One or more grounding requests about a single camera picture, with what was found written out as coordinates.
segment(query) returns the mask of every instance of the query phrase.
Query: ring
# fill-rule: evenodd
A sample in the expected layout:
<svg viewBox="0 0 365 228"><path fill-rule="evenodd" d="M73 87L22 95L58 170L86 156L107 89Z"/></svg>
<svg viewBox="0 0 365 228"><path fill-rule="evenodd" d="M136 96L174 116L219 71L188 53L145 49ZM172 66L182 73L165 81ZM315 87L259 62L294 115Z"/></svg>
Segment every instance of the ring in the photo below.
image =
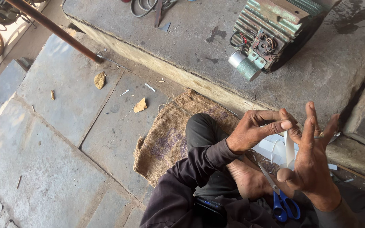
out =
<svg viewBox="0 0 365 228"><path fill-rule="evenodd" d="M314 136L314 138L323 138L323 137L325 137L325 135L323 134L323 132L321 132L321 133L319 134L319 136Z"/></svg>

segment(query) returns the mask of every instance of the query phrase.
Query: rusty pipe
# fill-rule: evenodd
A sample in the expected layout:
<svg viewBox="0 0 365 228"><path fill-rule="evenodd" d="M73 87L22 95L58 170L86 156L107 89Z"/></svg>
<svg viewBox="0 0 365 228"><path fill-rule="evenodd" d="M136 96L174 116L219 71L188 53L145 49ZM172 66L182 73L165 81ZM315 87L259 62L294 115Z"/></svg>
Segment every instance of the rusty pipe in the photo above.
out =
<svg viewBox="0 0 365 228"><path fill-rule="evenodd" d="M29 17L33 18L39 24L43 25L45 28L49 29L52 33L56 36L60 37L62 40L67 42L73 48L87 56L88 58L92 59L94 62L102 62L102 59L99 58L94 52L90 51L86 48L83 44L78 42L74 37L70 36L66 31L52 22L49 18L44 16L42 13L37 11L31 5L29 5L24 0L6 0L8 3L28 15Z"/></svg>

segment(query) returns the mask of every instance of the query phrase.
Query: jute mat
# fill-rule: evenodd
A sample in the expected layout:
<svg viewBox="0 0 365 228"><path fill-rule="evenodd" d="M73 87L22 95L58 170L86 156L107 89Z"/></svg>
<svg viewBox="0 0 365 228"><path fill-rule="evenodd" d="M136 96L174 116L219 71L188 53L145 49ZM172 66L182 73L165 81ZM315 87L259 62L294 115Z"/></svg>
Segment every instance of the jute mat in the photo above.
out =
<svg viewBox="0 0 365 228"><path fill-rule="evenodd" d="M192 89L180 94L160 111L147 137L140 137L135 148L133 169L153 187L176 161L187 157L185 127L190 117L196 113L209 114L228 134L239 123L239 119L230 111ZM249 153L247 157L253 161L253 153ZM256 159L259 158L257 161L264 158L258 153L254 154Z"/></svg>

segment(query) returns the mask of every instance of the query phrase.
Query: dark sleeve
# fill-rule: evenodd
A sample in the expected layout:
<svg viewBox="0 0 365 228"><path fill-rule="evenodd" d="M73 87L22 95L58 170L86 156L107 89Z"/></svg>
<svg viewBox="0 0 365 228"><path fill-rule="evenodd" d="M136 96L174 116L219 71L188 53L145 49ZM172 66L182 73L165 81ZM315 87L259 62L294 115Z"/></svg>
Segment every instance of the dark sleeve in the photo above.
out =
<svg viewBox="0 0 365 228"><path fill-rule="evenodd" d="M140 227L171 227L180 219L189 223L195 188L205 186L211 174L237 157L227 147L226 139L215 145L192 148L188 158L176 162L160 177Z"/></svg>
<svg viewBox="0 0 365 228"><path fill-rule="evenodd" d="M342 199L340 205L331 212L323 212L313 206L322 228L362 228L365 227L346 201Z"/></svg>

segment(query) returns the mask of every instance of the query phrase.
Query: purple print on sack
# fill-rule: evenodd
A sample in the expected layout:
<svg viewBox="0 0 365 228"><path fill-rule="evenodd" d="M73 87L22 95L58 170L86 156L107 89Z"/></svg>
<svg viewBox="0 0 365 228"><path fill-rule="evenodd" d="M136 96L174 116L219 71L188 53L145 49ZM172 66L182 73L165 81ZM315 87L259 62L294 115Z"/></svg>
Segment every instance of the purple print on sack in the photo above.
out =
<svg viewBox="0 0 365 228"><path fill-rule="evenodd" d="M188 157L187 138L186 137L184 137L182 139L180 153L181 153L181 159Z"/></svg>
<svg viewBox="0 0 365 228"><path fill-rule="evenodd" d="M219 106L213 106L208 111L204 111L203 113L210 115L210 117L216 121L222 121L228 117L227 113L225 111L221 111Z"/></svg>
<svg viewBox="0 0 365 228"><path fill-rule="evenodd" d="M173 127L167 132L165 137L161 137L157 140L150 153L160 160L171 151L176 143L181 142L184 138L185 137ZM187 140L185 141L185 150L187 150Z"/></svg>

